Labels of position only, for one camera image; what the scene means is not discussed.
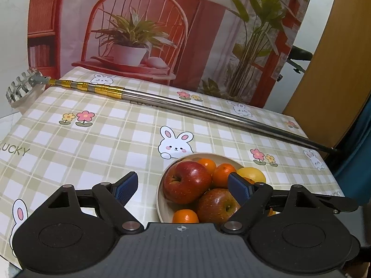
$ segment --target plaid pattern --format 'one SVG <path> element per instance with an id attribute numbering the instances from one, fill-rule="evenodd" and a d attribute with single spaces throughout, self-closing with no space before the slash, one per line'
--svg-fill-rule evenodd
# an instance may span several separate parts
<path id="1" fill-rule="evenodd" d="M 77 67 L 63 79 L 90 81 L 95 73 Z M 116 77 L 113 85 L 175 99 L 181 99 L 177 92 L 183 92 L 121 77 Z M 203 100 L 192 99 L 190 103 L 233 113 L 233 107 L 225 100 L 184 92 Z M 305 135 L 300 128 L 286 125 L 287 121 L 296 124 L 291 117 L 248 108 L 254 120 Z M 78 118 L 70 124 L 68 121 L 60 123 L 63 114 L 76 116 L 84 110 L 95 114 L 91 126 L 76 125 Z M 127 209 L 144 226 L 150 221 L 158 221 L 156 186 L 164 169 L 174 160 L 162 158 L 158 151 L 163 139 L 160 127 L 164 125 L 172 128 L 176 136 L 181 132 L 192 132 L 194 139 L 189 144 L 194 153 L 225 155 L 245 167 L 259 168 L 276 189 L 289 189 L 290 185 L 298 183 L 312 192 L 343 195 L 317 152 L 314 152 L 316 157 L 325 166 L 321 171 L 305 156 L 303 150 L 307 149 L 297 145 L 161 108 L 52 87 L 37 99 L 0 144 L 0 254 L 17 264 L 9 246 L 14 226 L 14 201 L 21 198 L 31 214 L 63 184 L 88 189 L 103 181 L 115 182 L 129 171 L 136 171 L 139 187 Z M 265 165 L 257 165 L 250 152 L 256 148 L 273 156 L 278 165 L 270 166 L 266 158 Z"/>

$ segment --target red apple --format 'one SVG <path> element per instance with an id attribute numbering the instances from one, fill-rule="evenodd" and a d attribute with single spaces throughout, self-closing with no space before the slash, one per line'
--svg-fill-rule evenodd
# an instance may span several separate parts
<path id="1" fill-rule="evenodd" d="M 225 223 L 240 205 L 228 189 L 214 188 L 198 201 L 197 216 L 201 223 Z"/>
<path id="2" fill-rule="evenodd" d="M 211 186 L 211 174 L 194 161 L 182 161 L 167 171 L 163 181 L 165 197 L 177 204 L 189 204 L 202 196 Z"/>

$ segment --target cartoon bunny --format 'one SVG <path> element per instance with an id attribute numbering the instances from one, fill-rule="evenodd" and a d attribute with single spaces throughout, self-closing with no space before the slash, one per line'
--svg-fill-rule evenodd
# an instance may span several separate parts
<path id="1" fill-rule="evenodd" d="M 323 163 L 320 161 L 320 159 L 318 159 L 318 158 L 314 155 L 313 150 L 310 150 L 309 152 L 307 152 L 306 150 L 303 150 L 303 152 L 304 152 L 305 155 L 310 159 L 310 161 L 313 163 L 314 167 L 316 167 L 319 171 L 320 171 L 321 169 L 325 169 L 325 166 L 324 166 Z"/>
<path id="2" fill-rule="evenodd" d="M 193 134 L 191 132 L 183 132 L 175 137 L 173 130 L 168 126 L 162 126 L 160 128 L 160 134 L 163 137 L 160 145 L 158 146 L 158 152 L 161 154 L 161 158 L 181 158 L 187 154 L 193 153 L 191 146 L 188 142 L 192 141 Z"/>
<path id="3" fill-rule="evenodd" d="M 102 74 L 94 74 L 94 78 L 90 81 L 92 84 L 106 84 L 110 85 L 114 81 L 114 76 L 103 76 Z"/>
<path id="4" fill-rule="evenodd" d="M 14 221 L 16 222 L 16 224 L 14 225 L 14 227 L 12 229 L 12 233 L 10 235 L 10 241 L 9 241 L 10 247 L 12 248 L 12 250 L 13 250 L 13 236 L 14 236 L 14 233 L 16 232 L 16 230 L 18 230 L 18 228 L 21 226 L 21 224 L 23 224 L 26 221 L 26 219 L 28 218 L 26 204 L 21 199 L 17 199 L 13 204 L 13 218 L 14 218 Z"/>
<path id="5" fill-rule="evenodd" d="M 253 114 L 246 108 L 246 105 L 233 101 L 228 101 L 228 103 L 233 106 L 233 110 L 237 115 L 253 117 Z"/>

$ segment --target blue curtain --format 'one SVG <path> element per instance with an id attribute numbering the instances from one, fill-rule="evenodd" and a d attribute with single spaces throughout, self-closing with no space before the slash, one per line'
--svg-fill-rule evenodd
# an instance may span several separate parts
<path id="1" fill-rule="evenodd" d="M 367 204 L 371 197 L 371 99 L 338 148 L 345 158 L 333 167 L 336 181 L 345 196 Z"/>

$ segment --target bowl rim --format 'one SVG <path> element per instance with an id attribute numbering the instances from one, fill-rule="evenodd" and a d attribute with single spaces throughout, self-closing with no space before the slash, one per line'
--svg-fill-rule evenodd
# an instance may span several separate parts
<path id="1" fill-rule="evenodd" d="M 162 174 L 162 176 L 161 176 L 161 179 L 160 179 L 160 181 L 158 182 L 158 184 L 157 184 L 157 188 L 156 188 L 156 211 L 157 211 L 157 215 L 158 215 L 158 218 L 160 219 L 160 222 L 161 222 L 161 223 L 164 223 L 164 220 L 162 219 L 162 216 L 161 216 L 161 214 L 160 214 L 160 208 L 159 208 L 159 205 L 158 205 L 158 194 L 159 194 L 159 191 L 160 191 L 160 187 L 162 186 L 162 181 L 163 181 L 163 179 L 164 179 L 165 174 L 167 173 L 167 171 L 169 170 L 169 168 L 170 168 L 171 166 L 173 166 L 174 164 L 176 164 L 176 163 L 178 163 L 178 162 L 181 162 L 181 160 L 186 159 L 186 158 L 197 158 L 197 155 L 213 155 L 213 156 L 218 156 L 218 157 L 226 158 L 226 159 L 228 159 L 228 160 L 233 161 L 233 163 L 237 163 L 237 164 L 239 164 L 240 166 L 243 167 L 243 165 L 241 165 L 239 162 L 237 162 L 237 161 L 235 161 L 235 160 L 233 160 L 233 159 L 231 159 L 231 158 L 228 158 L 228 157 L 226 157 L 226 156 L 216 154 L 216 153 L 192 153 L 192 154 L 186 155 L 186 156 L 184 156 L 184 157 L 182 157 L 182 158 L 175 159 L 175 160 L 174 160 L 173 162 L 171 162 L 171 163 L 169 164 L 169 166 L 167 166 L 166 169 L 164 170 L 164 172 L 163 172 L 163 174 Z"/>

